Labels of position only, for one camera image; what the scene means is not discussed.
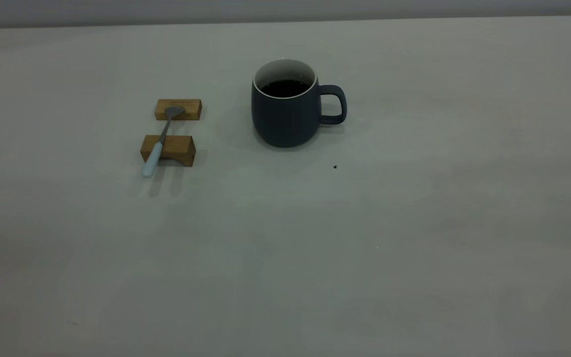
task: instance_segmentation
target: wall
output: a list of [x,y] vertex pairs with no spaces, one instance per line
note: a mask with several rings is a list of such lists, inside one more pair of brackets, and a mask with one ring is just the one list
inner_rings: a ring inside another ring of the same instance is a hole
[[0,0],[0,27],[571,14],[571,0]]

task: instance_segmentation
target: mug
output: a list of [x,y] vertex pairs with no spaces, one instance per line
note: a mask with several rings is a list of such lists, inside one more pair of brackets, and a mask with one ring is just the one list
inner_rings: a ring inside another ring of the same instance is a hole
[[[275,83],[281,84],[282,91],[266,93],[269,84]],[[321,95],[336,95],[341,115],[321,115]],[[252,78],[251,102],[254,128],[263,140],[277,147],[301,145],[314,136],[320,124],[340,124],[347,116],[343,90],[333,85],[320,86],[314,70],[294,59],[277,59],[263,65]]]

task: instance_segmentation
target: black coffee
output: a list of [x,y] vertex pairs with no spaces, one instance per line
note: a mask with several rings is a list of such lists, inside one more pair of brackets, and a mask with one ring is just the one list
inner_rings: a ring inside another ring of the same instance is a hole
[[299,95],[308,90],[308,88],[310,88],[308,84],[289,79],[287,81],[272,82],[267,86],[261,88],[261,91],[267,95],[270,95],[271,97],[287,98]]

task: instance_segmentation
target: white table surface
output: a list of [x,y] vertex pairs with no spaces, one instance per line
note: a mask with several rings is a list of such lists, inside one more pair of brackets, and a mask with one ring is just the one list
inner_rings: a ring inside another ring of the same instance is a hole
[[[349,104],[293,150],[280,57]],[[0,30],[0,356],[571,357],[571,17]]]

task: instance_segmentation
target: light blue spoon handle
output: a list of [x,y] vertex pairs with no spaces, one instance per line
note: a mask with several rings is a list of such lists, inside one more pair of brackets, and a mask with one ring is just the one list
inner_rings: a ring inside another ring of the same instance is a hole
[[145,162],[145,168],[142,169],[142,176],[151,177],[156,172],[156,166],[158,166],[158,160],[160,160],[160,153],[163,151],[163,145],[157,142],[154,145],[154,149],[151,151],[147,162]]

